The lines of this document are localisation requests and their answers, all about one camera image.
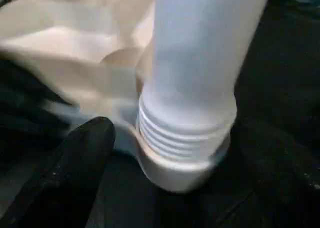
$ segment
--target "white cylinder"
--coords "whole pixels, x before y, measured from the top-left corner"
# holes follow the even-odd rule
[[[141,166],[160,187],[193,189],[226,153],[233,88],[265,3],[156,0],[154,67],[138,125],[148,146]]]

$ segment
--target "gloved finger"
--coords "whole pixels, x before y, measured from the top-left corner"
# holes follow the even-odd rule
[[[67,105],[71,103],[63,100],[45,84],[43,84],[27,68],[0,54],[0,81],[15,89],[28,93],[36,100],[50,100]]]
[[[0,94],[1,112],[4,114],[11,115],[11,117],[24,117],[35,124],[52,129],[66,129],[69,126],[67,122],[42,109],[39,102],[34,101],[25,93],[0,84]]]

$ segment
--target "plastic tube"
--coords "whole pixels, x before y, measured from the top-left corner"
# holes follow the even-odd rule
[[[156,0],[153,73],[139,102],[145,174],[189,191],[228,148],[234,84],[266,0]]]

